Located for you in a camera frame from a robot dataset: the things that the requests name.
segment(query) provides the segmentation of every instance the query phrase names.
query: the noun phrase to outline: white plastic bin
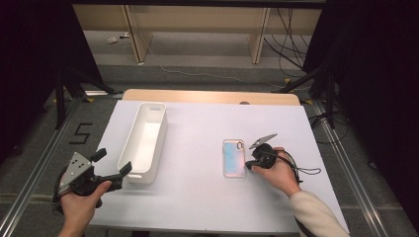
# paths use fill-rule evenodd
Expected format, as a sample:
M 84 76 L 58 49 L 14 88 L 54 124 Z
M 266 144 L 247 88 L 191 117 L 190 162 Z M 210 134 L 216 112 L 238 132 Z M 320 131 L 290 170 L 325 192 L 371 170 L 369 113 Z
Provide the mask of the white plastic bin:
M 150 184 L 154 181 L 166 129 L 164 104 L 143 103 L 139 106 L 118 162 L 119 170 L 131 162 L 132 170 L 127 175 L 130 182 Z

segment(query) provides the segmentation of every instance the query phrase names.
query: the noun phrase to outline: hand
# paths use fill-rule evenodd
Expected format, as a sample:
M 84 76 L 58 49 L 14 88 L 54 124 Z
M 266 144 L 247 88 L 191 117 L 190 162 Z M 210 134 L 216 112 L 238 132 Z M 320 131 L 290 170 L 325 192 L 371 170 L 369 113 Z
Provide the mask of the hand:
M 283 147 L 275 147 L 274 150 L 278 152 L 279 156 L 283 157 L 284 159 L 288 159 L 288 156 L 284 152 L 285 149 Z M 301 188 L 295 180 L 293 170 L 285 161 L 281 159 L 277 159 L 271 169 L 252 166 L 252 171 L 260 174 L 274 188 L 281 190 L 288 197 L 301 191 Z
M 65 221 L 58 236 L 82 236 L 95 214 L 96 203 L 108 190 L 110 181 L 104 182 L 87 197 L 68 193 L 61 197 L 61 206 Z

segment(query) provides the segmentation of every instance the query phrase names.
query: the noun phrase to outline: white sleeve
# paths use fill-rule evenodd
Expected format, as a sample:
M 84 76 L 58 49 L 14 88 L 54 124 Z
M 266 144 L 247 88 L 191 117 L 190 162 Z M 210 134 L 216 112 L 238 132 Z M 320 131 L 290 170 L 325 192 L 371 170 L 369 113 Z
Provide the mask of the white sleeve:
M 300 191 L 290 197 L 297 219 L 314 236 L 349 236 L 332 210 L 312 193 Z

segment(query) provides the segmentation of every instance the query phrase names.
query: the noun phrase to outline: smartphone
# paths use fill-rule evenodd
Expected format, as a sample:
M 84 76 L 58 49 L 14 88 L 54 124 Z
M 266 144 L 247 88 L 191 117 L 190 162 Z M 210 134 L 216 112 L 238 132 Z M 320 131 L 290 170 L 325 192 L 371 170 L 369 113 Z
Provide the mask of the smartphone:
M 226 139 L 222 142 L 225 178 L 245 178 L 244 143 L 240 139 Z

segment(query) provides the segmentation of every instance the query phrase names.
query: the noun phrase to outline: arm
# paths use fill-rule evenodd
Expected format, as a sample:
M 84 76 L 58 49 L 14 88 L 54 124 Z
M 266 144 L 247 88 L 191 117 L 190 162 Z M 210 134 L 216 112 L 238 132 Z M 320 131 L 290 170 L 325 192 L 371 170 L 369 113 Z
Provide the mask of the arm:
M 62 210 L 65 221 L 59 233 L 59 237 L 79 237 L 83 236 L 90 220 L 95 214 L 96 203 L 101 196 L 108 190 L 110 181 L 98 186 L 96 191 L 87 197 L 68 193 L 61 197 Z
M 280 156 L 287 159 L 284 148 L 274 148 Z M 277 159 L 271 169 L 253 166 L 252 171 L 264 177 L 274 188 L 281 190 L 290 198 L 295 219 L 300 229 L 307 229 L 314 236 L 349 236 L 339 224 L 330 208 L 315 195 L 302 191 L 295 180 L 290 166 Z

